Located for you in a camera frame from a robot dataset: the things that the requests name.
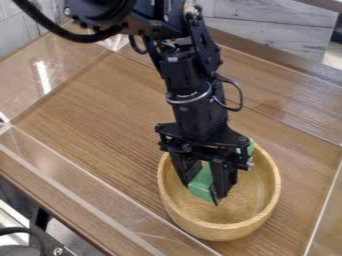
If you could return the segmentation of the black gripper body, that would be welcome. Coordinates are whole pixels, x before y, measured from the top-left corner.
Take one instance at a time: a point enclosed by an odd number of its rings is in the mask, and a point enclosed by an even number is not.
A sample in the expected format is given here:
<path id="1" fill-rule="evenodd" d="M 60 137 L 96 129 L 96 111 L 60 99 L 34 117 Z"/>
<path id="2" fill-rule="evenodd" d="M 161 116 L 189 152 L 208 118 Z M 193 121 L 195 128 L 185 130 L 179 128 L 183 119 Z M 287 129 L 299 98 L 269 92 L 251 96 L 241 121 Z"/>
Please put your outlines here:
<path id="1" fill-rule="evenodd" d="M 252 141 L 233 131 L 228 125 L 223 83 L 207 83 L 204 91 L 193 95 L 165 96 L 172 106 L 174 122 L 157 124 L 160 148 L 183 155 L 188 161 L 212 162 L 216 158 L 231 162 L 235 169 L 249 168 Z"/>

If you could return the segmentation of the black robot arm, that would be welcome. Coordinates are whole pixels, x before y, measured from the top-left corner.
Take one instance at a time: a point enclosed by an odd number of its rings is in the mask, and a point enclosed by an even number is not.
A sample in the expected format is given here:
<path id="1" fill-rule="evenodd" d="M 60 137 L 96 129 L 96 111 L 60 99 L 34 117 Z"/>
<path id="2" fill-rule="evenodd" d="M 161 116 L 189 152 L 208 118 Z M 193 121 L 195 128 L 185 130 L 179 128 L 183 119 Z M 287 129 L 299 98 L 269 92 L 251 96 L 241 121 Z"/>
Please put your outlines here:
<path id="1" fill-rule="evenodd" d="M 128 36 L 136 53 L 146 54 L 165 82 L 165 101 L 174 121 L 160 123 L 160 150 L 170 157 L 183 186 L 216 204 L 252 165 L 253 141 L 228 127 L 223 85 L 236 82 L 217 73 L 220 47 L 211 38 L 203 8 L 195 0 L 62 0 L 62 13 L 88 35 L 58 26 L 29 0 L 12 0 L 53 34 L 78 42 Z"/>

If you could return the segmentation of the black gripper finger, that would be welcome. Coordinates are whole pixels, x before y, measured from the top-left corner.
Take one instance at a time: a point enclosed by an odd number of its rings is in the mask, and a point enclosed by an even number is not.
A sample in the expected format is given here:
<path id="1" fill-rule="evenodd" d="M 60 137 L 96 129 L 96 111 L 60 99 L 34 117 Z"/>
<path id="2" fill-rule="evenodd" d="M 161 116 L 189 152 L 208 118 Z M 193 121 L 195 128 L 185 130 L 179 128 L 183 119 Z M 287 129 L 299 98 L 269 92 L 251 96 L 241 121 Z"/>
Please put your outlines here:
<path id="1" fill-rule="evenodd" d="M 236 184 L 237 169 L 231 162 L 213 159 L 209 162 L 209 171 L 212 175 L 209 193 L 213 204 L 219 205 L 220 200 L 227 197 L 228 191 Z"/>
<path id="2" fill-rule="evenodd" d="M 196 153 L 173 152 L 169 153 L 169 156 L 180 182 L 184 186 L 188 186 L 188 183 L 203 168 L 200 156 Z"/>

